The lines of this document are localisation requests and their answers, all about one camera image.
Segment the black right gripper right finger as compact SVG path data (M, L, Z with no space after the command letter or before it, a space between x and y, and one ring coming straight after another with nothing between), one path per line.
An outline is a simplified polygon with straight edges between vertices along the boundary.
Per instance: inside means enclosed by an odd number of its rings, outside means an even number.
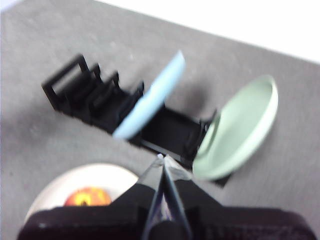
M164 169L196 240L314 240L316 235L299 214L279 208L223 205L170 156Z

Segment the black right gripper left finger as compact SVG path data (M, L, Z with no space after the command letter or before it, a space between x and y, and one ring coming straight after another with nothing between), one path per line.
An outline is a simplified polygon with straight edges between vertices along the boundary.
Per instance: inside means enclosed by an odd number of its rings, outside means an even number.
M30 216L19 240L138 240L162 178L159 154L137 182L107 206L64 206Z

